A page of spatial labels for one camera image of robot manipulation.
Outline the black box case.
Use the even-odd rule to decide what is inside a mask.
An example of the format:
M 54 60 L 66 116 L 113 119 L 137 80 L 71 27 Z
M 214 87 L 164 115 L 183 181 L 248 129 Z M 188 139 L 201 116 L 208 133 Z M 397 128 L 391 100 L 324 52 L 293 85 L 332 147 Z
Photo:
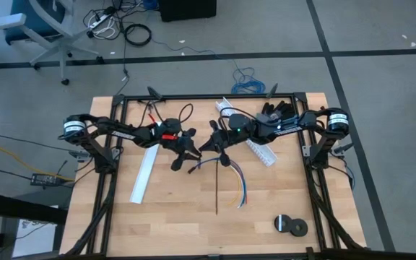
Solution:
M 217 0 L 158 0 L 163 22 L 214 17 Z

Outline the white power strip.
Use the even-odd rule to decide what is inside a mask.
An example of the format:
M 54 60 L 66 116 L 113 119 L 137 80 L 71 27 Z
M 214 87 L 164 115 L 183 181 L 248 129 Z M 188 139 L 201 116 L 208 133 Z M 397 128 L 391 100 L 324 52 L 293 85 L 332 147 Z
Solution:
M 93 30 L 99 25 L 101 25 L 102 23 L 104 23 L 104 21 L 111 18 L 112 16 L 113 16 L 112 12 L 93 12 L 93 15 L 88 19 L 86 26 L 90 30 Z

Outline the clear safety glasses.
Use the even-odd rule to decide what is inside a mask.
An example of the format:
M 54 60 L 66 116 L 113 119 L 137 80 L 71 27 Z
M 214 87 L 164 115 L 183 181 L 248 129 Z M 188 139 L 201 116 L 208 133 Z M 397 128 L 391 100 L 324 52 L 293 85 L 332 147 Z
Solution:
M 165 103 L 166 100 L 137 100 L 137 102 L 146 106 L 146 113 L 152 113 L 152 109 L 155 107 L 156 104 Z

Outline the white raceway cover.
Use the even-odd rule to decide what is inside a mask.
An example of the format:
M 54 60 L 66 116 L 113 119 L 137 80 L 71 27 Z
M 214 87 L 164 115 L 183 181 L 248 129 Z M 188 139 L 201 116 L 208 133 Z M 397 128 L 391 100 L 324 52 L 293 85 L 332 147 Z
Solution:
M 142 163 L 139 168 L 138 175 L 136 177 L 134 187 L 129 201 L 133 204 L 141 204 L 144 199 L 147 184 L 149 182 L 153 166 L 157 158 L 157 152 L 160 145 L 156 144 L 146 149 Z

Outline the white slotted cable raceway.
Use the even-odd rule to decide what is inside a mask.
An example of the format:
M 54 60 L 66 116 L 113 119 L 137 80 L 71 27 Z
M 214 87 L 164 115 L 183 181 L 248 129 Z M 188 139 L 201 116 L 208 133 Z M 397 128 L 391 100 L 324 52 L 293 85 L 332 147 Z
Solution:
M 223 116 L 231 116 L 235 112 L 225 97 L 221 102 L 216 102 L 215 107 Z M 270 167 L 277 161 L 277 156 L 268 145 L 260 145 L 250 139 L 247 139 L 245 143 L 266 167 Z

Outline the black tape roll white label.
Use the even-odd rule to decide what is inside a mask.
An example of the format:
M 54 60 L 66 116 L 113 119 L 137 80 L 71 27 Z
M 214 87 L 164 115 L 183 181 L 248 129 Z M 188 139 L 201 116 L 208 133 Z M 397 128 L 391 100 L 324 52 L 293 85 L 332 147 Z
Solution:
M 293 226 L 293 220 L 286 214 L 279 214 L 274 219 L 274 226 L 278 232 L 288 233 L 291 231 L 291 228 Z

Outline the white-grey office chair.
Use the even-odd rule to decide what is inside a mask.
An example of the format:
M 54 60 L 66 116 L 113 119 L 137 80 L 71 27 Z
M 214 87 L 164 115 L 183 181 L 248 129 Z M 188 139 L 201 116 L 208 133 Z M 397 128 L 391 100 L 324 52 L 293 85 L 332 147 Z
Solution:
M 61 83 L 68 85 L 66 59 L 74 51 L 94 55 L 97 64 L 105 63 L 97 51 L 74 44 L 89 28 L 74 31 L 73 0 L 12 0 L 12 6 L 15 10 L 11 14 L 0 17 L 0 30 L 5 32 L 9 45 L 14 41 L 31 40 L 44 48 L 44 52 L 29 61 L 34 70 L 40 69 L 40 61 L 57 54 Z

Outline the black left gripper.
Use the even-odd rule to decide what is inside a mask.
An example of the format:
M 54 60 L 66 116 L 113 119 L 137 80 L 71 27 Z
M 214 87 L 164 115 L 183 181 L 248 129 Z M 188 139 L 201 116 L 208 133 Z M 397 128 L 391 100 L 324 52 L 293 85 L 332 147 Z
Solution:
M 181 169 L 185 160 L 199 161 L 202 155 L 200 151 L 195 147 L 194 140 L 192 139 L 196 134 L 196 129 L 190 128 L 187 131 L 183 131 L 181 135 L 177 134 L 160 134 L 157 135 L 159 144 L 163 148 L 180 154 L 171 164 L 172 171 L 178 171 Z

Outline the white printed box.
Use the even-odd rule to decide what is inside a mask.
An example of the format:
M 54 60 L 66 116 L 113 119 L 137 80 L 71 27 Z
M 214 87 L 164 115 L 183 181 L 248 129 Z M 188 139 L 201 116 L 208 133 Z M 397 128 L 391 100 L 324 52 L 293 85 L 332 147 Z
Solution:
M 12 258 L 51 252 L 57 224 L 20 220 Z

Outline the black work glove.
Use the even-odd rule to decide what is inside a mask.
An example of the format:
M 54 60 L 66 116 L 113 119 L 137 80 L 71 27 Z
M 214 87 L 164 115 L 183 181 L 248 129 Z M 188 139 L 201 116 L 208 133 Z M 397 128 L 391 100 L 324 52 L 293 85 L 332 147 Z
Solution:
M 262 115 L 269 117 L 271 120 L 292 118 L 295 116 L 293 106 L 285 101 L 281 101 L 278 105 L 272 103 L 265 103 L 262 111 Z

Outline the black power adapter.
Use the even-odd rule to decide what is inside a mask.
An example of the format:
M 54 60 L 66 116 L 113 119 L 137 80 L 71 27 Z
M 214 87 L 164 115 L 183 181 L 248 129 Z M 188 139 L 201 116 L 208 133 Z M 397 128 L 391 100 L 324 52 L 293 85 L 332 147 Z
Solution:
M 46 174 L 33 173 L 32 178 L 30 179 L 31 186 L 60 186 L 63 184 L 63 180 Z

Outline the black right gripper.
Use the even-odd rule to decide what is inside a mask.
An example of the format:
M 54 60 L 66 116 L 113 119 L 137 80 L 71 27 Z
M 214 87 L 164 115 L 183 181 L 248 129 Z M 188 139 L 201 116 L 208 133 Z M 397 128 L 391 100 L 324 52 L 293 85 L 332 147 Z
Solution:
M 230 158 L 223 148 L 246 141 L 251 137 L 251 132 L 247 129 L 219 129 L 216 121 L 210 121 L 209 125 L 212 128 L 212 133 L 209 139 L 200 146 L 199 150 L 201 152 L 210 151 L 218 153 L 221 164 L 230 166 Z

